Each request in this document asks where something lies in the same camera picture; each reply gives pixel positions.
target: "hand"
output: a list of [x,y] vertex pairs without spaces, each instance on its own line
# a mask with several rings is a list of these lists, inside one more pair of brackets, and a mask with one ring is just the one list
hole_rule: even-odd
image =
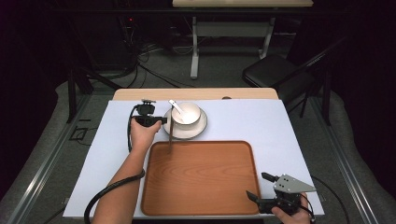
[[154,140],[154,135],[161,128],[161,121],[158,120],[150,127],[144,127],[136,122],[134,118],[131,120],[131,141],[132,150],[148,150]]
[[[308,201],[306,198],[301,196],[301,206],[307,208]],[[272,213],[279,218],[284,224],[309,224],[310,216],[304,209],[299,209],[298,212],[292,216],[286,214],[282,209],[278,207],[273,207],[271,209]]]

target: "spoon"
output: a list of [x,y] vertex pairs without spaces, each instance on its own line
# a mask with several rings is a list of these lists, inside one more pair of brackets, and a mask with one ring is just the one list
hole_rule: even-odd
[[175,107],[175,109],[177,110],[177,112],[180,114],[180,116],[183,118],[184,114],[186,112],[184,112],[180,106],[178,106],[178,104],[174,101],[174,100],[169,100],[169,103]]

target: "wooden table edge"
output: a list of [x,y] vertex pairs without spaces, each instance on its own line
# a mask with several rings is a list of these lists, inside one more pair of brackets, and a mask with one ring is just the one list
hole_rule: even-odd
[[224,97],[232,99],[279,99],[276,91],[272,88],[188,88],[119,89],[114,93],[113,100],[220,100]]

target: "white tabletop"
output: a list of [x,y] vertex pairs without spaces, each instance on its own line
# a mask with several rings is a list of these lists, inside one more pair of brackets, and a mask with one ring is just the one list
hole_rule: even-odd
[[311,0],[173,0],[174,7],[312,7]]
[[[313,185],[288,114],[280,100],[232,99],[191,102],[200,106],[208,117],[205,130],[193,140],[243,140],[250,143],[262,198],[273,199],[275,193],[273,190],[274,183],[262,179],[261,172],[271,175],[288,174]],[[141,102],[110,101],[108,103],[78,182],[64,211],[64,217],[83,217],[84,210],[91,198],[103,189],[117,172],[128,154],[128,118],[131,109],[138,104],[141,104]],[[154,116],[163,116],[170,108],[167,101],[159,101],[154,105],[156,107]],[[154,142],[167,140],[168,134],[164,129],[160,129],[154,138]],[[147,162],[148,158],[145,161],[145,169],[147,168]],[[144,180],[141,181],[140,185],[140,188],[143,187]],[[134,218],[181,218],[148,217],[143,214],[140,209],[142,191],[139,192]],[[308,198],[314,207],[315,214],[324,215],[317,193],[308,193]],[[271,215],[257,214],[247,217],[266,216]],[[222,218],[241,218],[241,216]]]

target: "person's forearm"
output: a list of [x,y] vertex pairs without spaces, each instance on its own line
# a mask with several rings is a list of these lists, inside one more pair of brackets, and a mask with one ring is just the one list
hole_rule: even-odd
[[[109,184],[139,175],[142,172],[145,157],[145,149],[134,148]],[[102,197],[96,207],[92,223],[130,224],[136,207],[139,185],[140,180],[136,180],[113,189]]]

